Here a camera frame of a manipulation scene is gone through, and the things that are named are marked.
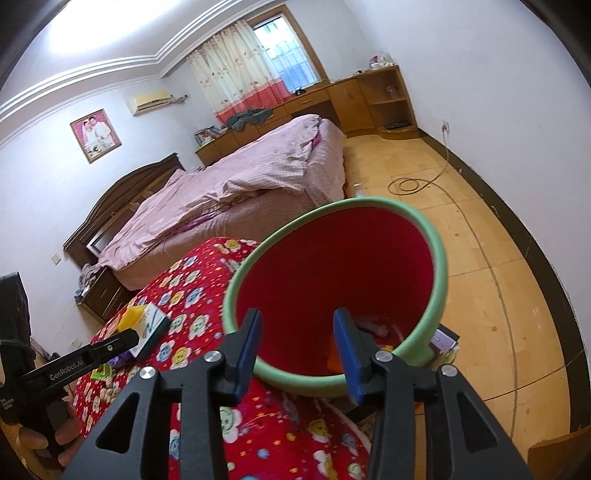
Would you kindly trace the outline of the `person's left hand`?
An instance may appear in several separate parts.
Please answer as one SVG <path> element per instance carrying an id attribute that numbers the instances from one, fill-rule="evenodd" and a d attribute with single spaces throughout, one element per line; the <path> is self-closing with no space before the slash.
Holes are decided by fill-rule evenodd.
<path id="1" fill-rule="evenodd" d="M 84 442 L 84 437 L 80 434 L 81 424 L 75 415 L 74 407 L 69 402 L 66 402 L 65 405 L 68 418 L 54 435 L 55 442 L 64 447 L 64 450 L 57 456 L 59 464 L 63 467 L 68 466 Z M 20 428 L 18 440 L 21 446 L 34 451 L 45 450 L 49 445 L 45 436 L 27 427 Z"/>

